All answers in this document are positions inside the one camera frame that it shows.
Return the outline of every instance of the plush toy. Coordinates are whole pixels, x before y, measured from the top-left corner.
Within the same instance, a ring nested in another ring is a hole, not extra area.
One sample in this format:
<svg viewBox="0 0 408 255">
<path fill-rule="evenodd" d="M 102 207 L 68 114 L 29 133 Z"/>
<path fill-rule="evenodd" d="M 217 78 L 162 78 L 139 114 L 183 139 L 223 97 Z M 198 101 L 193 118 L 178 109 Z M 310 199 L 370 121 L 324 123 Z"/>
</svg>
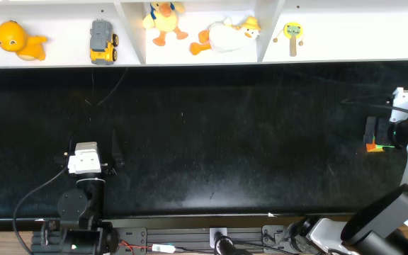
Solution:
<svg viewBox="0 0 408 255">
<path fill-rule="evenodd" d="M 8 52 L 15 52 L 22 60 L 44 60 L 45 51 L 42 43 L 45 36 L 30 36 L 15 21 L 7 21 L 0 25 L 0 46 Z"/>
<path fill-rule="evenodd" d="M 223 23 L 214 23 L 208 30 L 199 33 L 199 42 L 190 45 L 193 55 L 198 55 L 203 50 L 214 50 L 217 52 L 229 52 L 238 50 L 251 43 L 258 37 L 261 28 L 258 20 L 248 17 L 245 23 L 240 26 L 232 25 L 230 18 Z"/>
<path fill-rule="evenodd" d="M 289 39 L 289 54 L 291 57 L 297 56 L 297 39 L 302 38 L 298 42 L 298 46 L 303 46 L 303 27 L 297 22 L 289 22 L 284 25 L 284 28 L 278 33 L 278 35 L 273 39 L 274 43 L 278 42 L 278 38 L 281 33 Z"/>
<path fill-rule="evenodd" d="M 182 32 L 179 27 L 179 17 L 177 12 L 184 13 L 185 7 L 178 2 L 152 2 L 150 3 L 151 11 L 144 18 L 142 25 L 146 29 L 155 27 L 160 31 L 160 36 L 153 41 L 158 46 L 165 46 L 166 34 L 174 31 L 177 39 L 183 40 L 188 37 L 188 33 Z"/>
</svg>

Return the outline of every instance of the yellow toy truck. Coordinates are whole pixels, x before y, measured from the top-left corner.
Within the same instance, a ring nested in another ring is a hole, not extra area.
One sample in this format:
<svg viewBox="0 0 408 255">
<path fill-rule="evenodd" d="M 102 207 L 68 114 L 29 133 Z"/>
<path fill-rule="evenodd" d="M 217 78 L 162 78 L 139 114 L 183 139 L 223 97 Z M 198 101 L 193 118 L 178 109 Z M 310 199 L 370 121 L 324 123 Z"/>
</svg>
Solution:
<svg viewBox="0 0 408 255">
<path fill-rule="evenodd" d="M 113 33 L 113 26 L 108 21 L 96 20 L 91 29 L 91 61 L 92 64 L 114 64 L 118 59 L 115 47 L 119 45 L 119 37 Z"/>
</svg>

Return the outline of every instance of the orange beak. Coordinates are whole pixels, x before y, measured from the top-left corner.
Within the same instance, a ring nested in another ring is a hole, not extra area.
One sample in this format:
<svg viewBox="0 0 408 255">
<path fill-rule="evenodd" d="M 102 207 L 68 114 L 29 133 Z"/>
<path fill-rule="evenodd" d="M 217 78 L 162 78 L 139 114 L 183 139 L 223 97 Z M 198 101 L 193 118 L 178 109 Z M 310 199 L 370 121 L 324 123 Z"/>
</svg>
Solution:
<svg viewBox="0 0 408 255">
<path fill-rule="evenodd" d="M 164 17 L 169 17 L 171 15 L 171 12 L 173 11 L 171 9 L 171 4 L 170 3 L 164 3 L 160 6 L 160 13 L 164 16 Z"/>
</svg>

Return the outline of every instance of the yellow hat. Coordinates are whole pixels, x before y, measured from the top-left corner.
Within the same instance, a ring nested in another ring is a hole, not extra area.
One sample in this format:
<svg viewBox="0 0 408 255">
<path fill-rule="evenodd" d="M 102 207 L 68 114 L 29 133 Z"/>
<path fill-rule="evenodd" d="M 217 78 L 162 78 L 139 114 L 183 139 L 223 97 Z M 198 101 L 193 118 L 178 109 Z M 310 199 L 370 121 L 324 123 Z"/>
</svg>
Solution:
<svg viewBox="0 0 408 255">
<path fill-rule="evenodd" d="M 258 19 L 250 16 L 246 19 L 245 23 L 241 24 L 243 28 L 261 30 L 261 27 L 258 25 Z"/>
</svg>

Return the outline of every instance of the white duck plush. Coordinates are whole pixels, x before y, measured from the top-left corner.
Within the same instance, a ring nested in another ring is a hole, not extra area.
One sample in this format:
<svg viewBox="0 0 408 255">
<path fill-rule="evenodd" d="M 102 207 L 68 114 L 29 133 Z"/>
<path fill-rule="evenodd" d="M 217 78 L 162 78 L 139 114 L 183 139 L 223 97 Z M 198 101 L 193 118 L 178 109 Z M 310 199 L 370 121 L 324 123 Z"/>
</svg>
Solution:
<svg viewBox="0 0 408 255">
<path fill-rule="evenodd" d="M 230 18 L 224 22 L 212 24 L 208 30 L 199 33 L 199 42 L 190 45 L 193 55 L 198 55 L 203 50 L 214 50 L 216 52 L 229 52 L 241 49 L 256 41 L 261 28 L 254 17 L 248 17 L 240 26 L 232 25 Z"/>
</svg>

